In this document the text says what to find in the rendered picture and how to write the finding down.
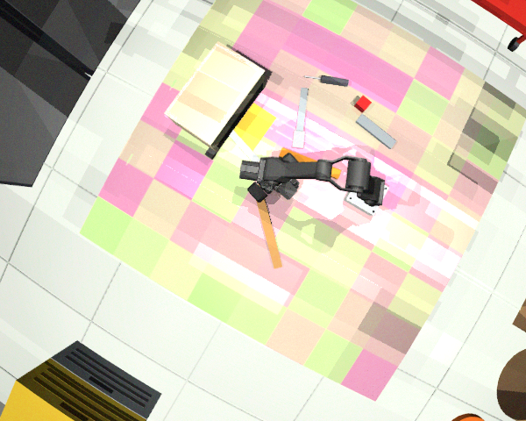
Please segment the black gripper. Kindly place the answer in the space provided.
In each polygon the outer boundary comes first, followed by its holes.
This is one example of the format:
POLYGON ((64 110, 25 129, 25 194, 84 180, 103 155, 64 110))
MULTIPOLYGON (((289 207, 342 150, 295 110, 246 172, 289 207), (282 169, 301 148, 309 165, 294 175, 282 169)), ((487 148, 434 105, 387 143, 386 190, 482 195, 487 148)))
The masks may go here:
MULTIPOLYGON (((285 154, 282 157, 282 159, 285 161, 290 161, 290 162, 298 161, 296 157, 294 157, 291 153, 285 154)), ((267 194, 270 194, 272 191, 274 191, 274 189, 272 189, 272 187, 269 187, 269 186, 261 186, 260 183, 258 184, 254 182, 251 186, 247 188, 247 191, 253 196, 253 198, 258 203, 260 203, 267 197, 267 194)))

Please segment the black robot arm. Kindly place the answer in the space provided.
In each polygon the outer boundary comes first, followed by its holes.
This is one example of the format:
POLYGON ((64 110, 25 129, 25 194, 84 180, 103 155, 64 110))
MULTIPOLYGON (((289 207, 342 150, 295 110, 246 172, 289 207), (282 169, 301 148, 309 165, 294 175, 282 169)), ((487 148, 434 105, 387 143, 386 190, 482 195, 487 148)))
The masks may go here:
POLYGON ((267 156, 260 157, 259 162, 242 160, 239 179, 257 181, 261 186, 272 187, 287 200, 299 189, 300 183, 296 179, 316 179, 329 182, 339 190, 357 193, 357 197, 364 200, 365 204, 374 207, 382 205, 385 180, 371 176, 371 168, 367 159, 352 155, 344 155, 334 161, 313 162, 290 162, 281 157, 267 156), (332 165, 343 160, 348 161, 345 187, 331 179, 332 165))

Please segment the red cube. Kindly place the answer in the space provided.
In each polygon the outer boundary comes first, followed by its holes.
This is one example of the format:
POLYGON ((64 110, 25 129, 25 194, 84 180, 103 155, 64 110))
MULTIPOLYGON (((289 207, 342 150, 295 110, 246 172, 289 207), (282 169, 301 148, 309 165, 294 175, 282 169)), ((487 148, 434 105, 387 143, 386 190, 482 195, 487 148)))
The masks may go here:
POLYGON ((363 113, 368 105, 370 105, 371 101, 369 101, 365 96, 362 96, 357 103, 354 105, 354 107, 359 110, 361 113, 363 113))

